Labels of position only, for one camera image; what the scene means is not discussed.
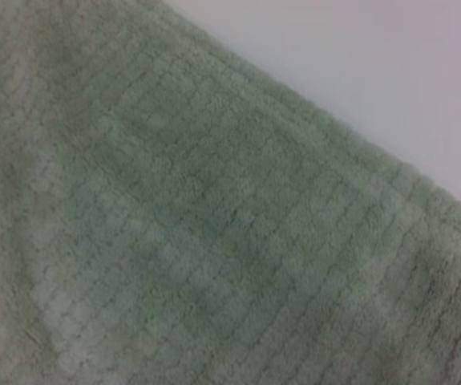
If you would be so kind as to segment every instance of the pale green fabric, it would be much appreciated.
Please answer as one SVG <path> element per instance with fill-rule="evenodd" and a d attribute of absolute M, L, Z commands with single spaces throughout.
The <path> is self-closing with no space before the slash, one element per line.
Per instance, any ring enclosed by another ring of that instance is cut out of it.
<path fill-rule="evenodd" d="M 461 384 L 461 204 L 161 3 L 1 0 L 3 383 Z"/>

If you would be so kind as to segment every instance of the towel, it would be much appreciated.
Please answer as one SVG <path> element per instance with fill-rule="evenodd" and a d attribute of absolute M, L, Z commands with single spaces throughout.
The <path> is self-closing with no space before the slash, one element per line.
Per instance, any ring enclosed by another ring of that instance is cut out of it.
<path fill-rule="evenodd" d="M 461 385 L 461 203 L 156 0 L 0 0 L 0 384 Z"/>

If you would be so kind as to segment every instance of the fuzzy texture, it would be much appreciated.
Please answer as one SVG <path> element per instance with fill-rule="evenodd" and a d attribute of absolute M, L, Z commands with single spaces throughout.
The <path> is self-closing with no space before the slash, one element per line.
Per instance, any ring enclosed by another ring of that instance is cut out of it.
<path fill-rule="evenodd" d="M 0 0 L 0 384 L 460 384 L 461 204 L 152 0 Z"/>

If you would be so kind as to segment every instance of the textured fabric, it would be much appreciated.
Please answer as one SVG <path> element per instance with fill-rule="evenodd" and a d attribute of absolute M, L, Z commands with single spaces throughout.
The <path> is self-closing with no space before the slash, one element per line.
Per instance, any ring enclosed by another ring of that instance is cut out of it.
<path fill-rule="evenodd" d="M 0 0 L 0 384 L 461 384 L 461 204 L 159 2 Z"/>

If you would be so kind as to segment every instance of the green towel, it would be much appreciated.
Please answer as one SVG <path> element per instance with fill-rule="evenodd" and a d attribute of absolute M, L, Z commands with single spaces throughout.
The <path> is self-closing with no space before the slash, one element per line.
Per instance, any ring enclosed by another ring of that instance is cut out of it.
<path fill-rule="evenodd" d="M 0 384 L 461 384 L 461 204 L 161 2 L 1 0 Z"/>

